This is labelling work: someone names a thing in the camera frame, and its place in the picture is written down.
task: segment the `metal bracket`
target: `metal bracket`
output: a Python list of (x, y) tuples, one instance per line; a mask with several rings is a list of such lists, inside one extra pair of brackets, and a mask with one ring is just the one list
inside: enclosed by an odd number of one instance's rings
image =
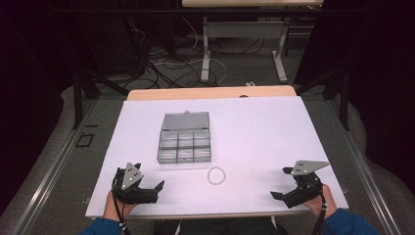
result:
[(122, 190), (128, 189), (131, 185), (144, 177), (144, 174), (138, 168), (132, 163), (127, 164), (125, 167), (124, 178), (122, 179)]
[(297, 161), (291, 175), (306, 175), (329, 165), (328, 162)]

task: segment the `bracelet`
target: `bracelet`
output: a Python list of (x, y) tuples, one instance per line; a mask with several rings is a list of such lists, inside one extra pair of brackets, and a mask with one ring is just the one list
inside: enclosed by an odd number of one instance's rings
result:
[[(218, 170), (220, 170), (220, 172), (222, 172), (223, 178), (222, 178), (220, 181), (217, 181), (217, 182), (213, 182), (213, 181), (211, 181), (211, 179), (210, 179), (210, 173), (211, 173), (214, 169), (218, 169)], [(219, 184), (223, 183), (223, 181), (225, 181), (225, 179), (226, 179), (226, 173), (225, 173), (225, 171), (224, 171), (221, 167), (219, 167), (219, 166), (214, 166), (214, 167), (212, 167), (212, 168), (208, 171), (208, 173), (207, 173), (207, 181), (208, 181), (211, 185), (219, 185)]]

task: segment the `white desk leg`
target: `white desk leg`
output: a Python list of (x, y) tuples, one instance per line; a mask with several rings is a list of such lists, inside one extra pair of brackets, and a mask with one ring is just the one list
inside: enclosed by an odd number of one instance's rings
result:
[(210, 50), (208, 49), (208, 19), (204, 17), (204, 61), (202, 63), (201, 81), (208, 81)]
[(287, 83), (287, 76), (284, 71), (283, 63), (281, 61), (281, 54), (284, 50), (284, 43), (287, 38), (288, 27), (290, 24), (289, 18), (284, 18), (284, 23), (281, 28), (280, 41), (278, 42), (278, 51), (272, 51), (272, 56), (274, 58), (275, 68), (277, 69), (278, 78), (281, 83)]

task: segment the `white table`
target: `white table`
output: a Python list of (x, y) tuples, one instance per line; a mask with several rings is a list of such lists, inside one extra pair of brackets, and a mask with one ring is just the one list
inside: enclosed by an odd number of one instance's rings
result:
[[(296, 7), (319, 6), (323, 2), (324, 0), (183, 0), (182, 5), (191, 8)], [(201, 81), (208, 80), (210, 37), (264, 37), (279, 38), (278, 48), (272, 51), (272, 57), (279, 81), (287, 83), (281, 55), (288, 36), (289, 24), (289, 18), (284, 18), (282, 22), (208, 22), (208, 19), (204, 18), (204, 61)]]
[[(266, 97), (275, 90), (282, 90), (284, 96)], [(186, 91), (197, 99), (188, 99)], [(151, 100), (152, 94), (165, 92), (170, 93)], [(132, 217), (229, 217), (308, 211), (304, 206), (288, 209), (270, 195), (270, 191), (286, 194), (296, 188), (295, 180), (284, 174), (283, 167), (294, 166), (297, 160), (328, 161), (301, 97), (293, 96), (293, 92), (289, 86), (275, 86), (152, 90), (130, 95), (123, 104), (86, 216), (102, 216), (116, 168), (125, 168), (128, 162), (141, 164), (145, 174), (141, 188), (154, 188), (165, 181), (159, 201), (138, 206)], [(237, 94), (250, 97), (226, 98)], [(164, 114), (185, 111), (209, 112), (211, 163), (161, 165), (157, 154)], [(208, 182), (208, 171), (213, 166), (226, 172), (220, 185)], [(332, 168), (327, 166), (316, 173), (330, 185), (337, 205), (347, 209)], [(211, 177), (220, 178), (221, 174), (212, 172)]]

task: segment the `person's hand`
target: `person's hand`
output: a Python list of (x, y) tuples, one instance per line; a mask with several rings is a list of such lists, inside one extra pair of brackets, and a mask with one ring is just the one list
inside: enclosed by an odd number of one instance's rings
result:
[[(335, 200), (333, 199), (332, 192), (330, 191), (329, 186), (327, 186), (326, 184), (323, 184), (323, 195), (326, 199), (327, 204), (327, 210), (324, 218), (327, 218), (334, 212), (336, 212), (338, 208), (336, 206)], [(317, 196), (316, 198), (303, 203), (303, 205), (308, 207), (315, 216), (318, 217), (320, 215), (322, 205), (322, 200), (320, 196)]]
[[(128, 218), (131, 211), (137, 206), (137, 204), (135, 205), (124, 204), (120, 202), (119, 200), (116, 200), (116, 202), (118, 204), (119, 212), (123, 212), (124, 218)], [(103, 218), (107, 218), (107, 219), (111, 219), (111, 220), (119, 222), (119, 217), (118, 217), (118, 214), (116, 213), (116, 209), (114, 205), (113, 193), (111, 191), (108, 193), (108, 196), (107, 196), (107, 202), (105, 204)]]

